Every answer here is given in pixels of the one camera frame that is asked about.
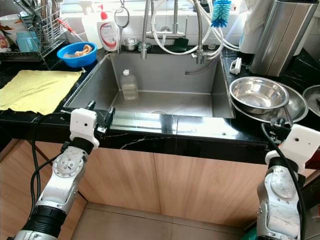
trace blue cup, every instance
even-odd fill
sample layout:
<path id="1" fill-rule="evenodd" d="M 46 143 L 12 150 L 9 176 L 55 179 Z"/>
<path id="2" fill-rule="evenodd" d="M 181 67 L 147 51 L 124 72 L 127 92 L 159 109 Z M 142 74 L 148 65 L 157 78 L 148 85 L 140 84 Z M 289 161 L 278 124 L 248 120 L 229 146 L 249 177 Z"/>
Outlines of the blue cup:
<path id="1" fill-rule="evenodd" d="M 34 31 L 17 32 L 16 44 L 22 53 L 38 52 L 40 50 L 40 42 Z"/>

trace floor tile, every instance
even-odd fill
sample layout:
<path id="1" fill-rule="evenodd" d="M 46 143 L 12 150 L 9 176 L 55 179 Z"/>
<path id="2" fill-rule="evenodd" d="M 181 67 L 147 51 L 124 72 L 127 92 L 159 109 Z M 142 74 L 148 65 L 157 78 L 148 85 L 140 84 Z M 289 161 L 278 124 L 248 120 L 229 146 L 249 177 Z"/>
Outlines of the floor tile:
<path id="1" fill-rule="evenodd" d="M 170 240 L 172 224 L 85 208 L 72 240 Z"/>
<path id="2" fill-rule="evenodd" d="M 172 224 L 171 240 L 240 240 L 240 235 Z"/>
<path id="3" fill-rule="evenodd" d="M 88 202 L 85 207 L 87 209 L 95 209 L 95 210 L 100 210 L 100 211 L 105 211 L 110 213 L 130 215 L 134 217 L 158 220 L 158 221 L 167 222 L 167 223 L 172 223 L 172 220 L 173 220 L 172 216 L 166 216 L 159 213 L 141 211 L 141 210 L 119 207 L 119 206 L 99 204 L 94 202 Z"/>
<path id="4" fill-rule="evenodd" d="M 239 227 L 232 227 L 232 226 L 214 224 L 210 222 L 190 220 L 190 219 L 185 219 L 181 217 L 173 217 L 172 222 L 174 224 L 195 227 L 200 229 L 207 229 L 207 230 L 218 231 L 218 232 L 229 233 L 229 234 L 236 234 L 241 236 L 244 235 L 244 231 Z"/>

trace black countertop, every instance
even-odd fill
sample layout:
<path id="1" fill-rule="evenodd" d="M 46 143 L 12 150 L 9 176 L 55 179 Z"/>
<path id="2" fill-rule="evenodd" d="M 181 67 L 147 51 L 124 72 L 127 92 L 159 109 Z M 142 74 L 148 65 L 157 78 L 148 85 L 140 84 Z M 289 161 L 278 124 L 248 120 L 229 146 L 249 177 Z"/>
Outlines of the black countertop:
<path id="1" fill-rule="evenodd" d="M 98 51 L 97 61 L 85 67 L 84 73 L 72 87 L 68 95 L 60 102 L 55 112 L 59 112 L 66 100 L 85 82 L 95 65 L 104 57 L 103 50 Z M 223 51 L 223 61 L 228 70 L 238 53 Z M 250 58 L 243 57 L 244 64 Z M 60 70 L 79 71 L 69 68 L 59 60 L 55 52 L 44 63 L 0 64 L 0 88 L 8 83 L 19 70 Z M 230 84 L 233 80 L 249 76 L 249 70 L 243 66 L 239 75 L 227 74 Z M 281 78 L 274 79 L 286 84 L 298 92 L 309 86 L 319 84 L 317 77 L 320 70 L 306 51 L 292 60 L 290 67 Z M 97 111 L 98 117 L 106 111 Z M 236 162 L 264 164 L 268 151 L 267 143 L 261 131 L 260 123 L 235 112 L 236 118 L 181 116 L 169 114 L 137 113 L 115 111 L 111 128 L 100 146 L 104 148 L 126 149 L 153 153 L 177 154 L 190 157 L 212 158 Z M 32 139 L 32 133 L 40 114 L 33 112 L 0 111 L 0 134 L 6 138 Z M 308 116 L 300 124 L 317 128 L 315 119 Z M 38 131 L 37 140 L 63 143 L 69 140 L 69 124 L 67 121 L 53 116 Z"/>

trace stainless steel bowl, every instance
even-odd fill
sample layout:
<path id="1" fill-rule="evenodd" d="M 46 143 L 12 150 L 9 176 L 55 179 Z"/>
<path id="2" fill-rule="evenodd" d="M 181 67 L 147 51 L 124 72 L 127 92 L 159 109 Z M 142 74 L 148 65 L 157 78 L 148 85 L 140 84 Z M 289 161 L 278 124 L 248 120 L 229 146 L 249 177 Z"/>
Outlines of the stainless steel bowl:
<path id="1" fill-rule="evenodd" d="M 302 95 L 306 99 L 311 112 L 320 117 L 320 85 L 308 87 Z"/>
<path id="2" fill-rule="evenodd" d="M 251 114 L 271 112 L 289 101 L 289 94 L 283 86 L 263 77 L 238 78 L 230 84 L 229 90 L 237 106 Z"/>
<path id="3" fill-rule="evenodd" d="M 289 102 L 287 103 L 286 108 L 288 109 L 288 112 L 292 118 L 292 122 L 296 123 L 296 122 L 301 121 L 308 114 L 307 101 L 304 99 L 303 96 L 301 96 L 300 93 L 298 93 L 293 88 L 286 86 L 286 85 L 283 85 L 283 84 L 281 84 L 281 85 L 283 87 L 285 87 L 285 89 L 287 90 L 287 92 L 289 94 Z M 270 121 L 273 117 L 276 117 L 277 119 L 284 118 L 286 120 L 285 123 L 286 124 L 289 123 L 284 107 L 282 107 L 278 110 L 278 113 L 276 116 L 273 116 L 273 114 L 274 114 L 273 111 L 267 112 L 265 114 L 250 114 L 250 113 L 247 113 L 247 112 L 241 110 L 238 107 L 238 103 L 235 103 L 235 101 L 232 101 L 232 105 L 240 113 L 246 115 L 247 117 L 249 117 L 251 119 L 257 120 L 262 123 L 270 123 Z"/>
<path id="4" fill-rule="evenodd" d="M 129 37 L 129 38 L 122 41 L 122 45 L 125 50 L 133 51 L 136 49 L 136 47 L 138 45 L 138 39 L 133 38 L 133 37 Z"/>

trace water bottle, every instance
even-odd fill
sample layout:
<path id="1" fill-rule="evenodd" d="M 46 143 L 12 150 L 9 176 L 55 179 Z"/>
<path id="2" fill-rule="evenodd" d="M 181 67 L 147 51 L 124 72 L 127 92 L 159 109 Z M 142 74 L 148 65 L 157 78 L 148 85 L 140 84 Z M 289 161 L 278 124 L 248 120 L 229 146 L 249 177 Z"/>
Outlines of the water bottle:
<path id="1" fill-rule="evenodd" d="M 120 79 L 120 84 L 125 100 L 135 100 L 138 98 L 136 77 L 130 74 L 128 69 L 123 71 L 123 76 Z"/>

